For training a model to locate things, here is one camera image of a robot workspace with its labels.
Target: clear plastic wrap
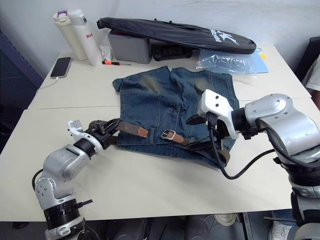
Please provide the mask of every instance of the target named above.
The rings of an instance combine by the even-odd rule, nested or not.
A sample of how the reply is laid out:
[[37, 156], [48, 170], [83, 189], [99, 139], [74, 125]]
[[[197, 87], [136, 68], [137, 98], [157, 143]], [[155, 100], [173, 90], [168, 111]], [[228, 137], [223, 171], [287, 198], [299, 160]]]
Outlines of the clear plastic wrap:
[[252, 54], [200, 50], [196, 68], [220, 74], [249, 74], [253, 78], [258, 78]]

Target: shoe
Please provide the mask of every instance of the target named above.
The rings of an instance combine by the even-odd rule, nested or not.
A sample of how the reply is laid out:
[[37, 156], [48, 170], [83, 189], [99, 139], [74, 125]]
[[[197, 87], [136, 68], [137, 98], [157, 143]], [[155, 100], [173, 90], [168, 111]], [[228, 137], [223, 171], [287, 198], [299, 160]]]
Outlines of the shoe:
[[230, 226], [235, 223], [237, 215], [235, 213], [213, 214], [214, 219], [223, 226]]
[[274, 221], [269, 231], [269, 240], [287, 240], [292, 226], [284, 225], [279, 221]]

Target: gray storage box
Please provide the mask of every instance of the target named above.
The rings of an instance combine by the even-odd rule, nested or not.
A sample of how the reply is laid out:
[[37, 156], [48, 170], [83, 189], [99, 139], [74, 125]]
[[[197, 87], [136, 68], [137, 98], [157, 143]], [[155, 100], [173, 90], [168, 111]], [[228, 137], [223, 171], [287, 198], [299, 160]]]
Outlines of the gray storage box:
[[148, 38], [112, 30], [108, 34], [114, 57], [118, 60], [148, 64], [151, 60], [151, 45]]

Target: denim shorts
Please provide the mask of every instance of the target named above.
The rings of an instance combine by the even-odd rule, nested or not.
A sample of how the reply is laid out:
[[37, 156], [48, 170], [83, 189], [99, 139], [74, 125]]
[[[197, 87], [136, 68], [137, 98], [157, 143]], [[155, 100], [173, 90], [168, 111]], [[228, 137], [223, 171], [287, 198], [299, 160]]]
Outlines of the denim shorts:
[[[183, 67], [167, 66], [141, 72], [113, 81], [113, 87], [120, 93], [122, 121], [138, 125], [149, 131], [147, 138], [120, 132], [117, 146], [140, 153], [173, 158], [204, 161], [217, 167], [217, 160], [211, 151], [188, 151], [182, 145], [162, 139], [165, 130], [176, 131], [189, 141], [210, 140], [205, 124], [187, 125], [189, 117], [197, 113], [202, 93], [210, 89], [228, 99], [236, 110], [236, 98], [232, 76], [211, 71], [192, 72]], [[235, 141], [225, 139], [223, 147], [230, 150]]]

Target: belt buckle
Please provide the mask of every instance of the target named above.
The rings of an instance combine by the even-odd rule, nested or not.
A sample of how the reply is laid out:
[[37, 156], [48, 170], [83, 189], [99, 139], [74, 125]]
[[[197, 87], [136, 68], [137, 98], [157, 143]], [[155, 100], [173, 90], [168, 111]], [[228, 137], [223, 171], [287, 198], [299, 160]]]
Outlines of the belt buckle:
[[162, 139], [166, 139], [166, 140], [173, 140], [174, 137], [176, 135], [176, 131], [170, 130], [170, 129], [166, 129], [164, 130], [164, 132], [161, 134], [161, 138]]

